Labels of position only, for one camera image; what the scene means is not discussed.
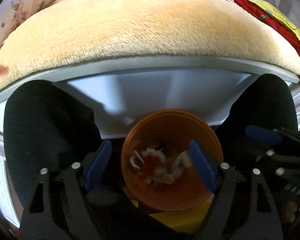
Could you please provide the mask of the person's right hand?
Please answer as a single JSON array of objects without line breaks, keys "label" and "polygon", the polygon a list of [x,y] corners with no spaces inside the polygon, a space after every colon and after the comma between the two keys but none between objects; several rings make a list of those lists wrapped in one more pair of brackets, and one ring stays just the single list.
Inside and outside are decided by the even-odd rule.
[{"label": "person's right hand", "polygon": [[294,223],[300,218],[300,205],[289,200],[283,208],[283,217],[285,222]]}]

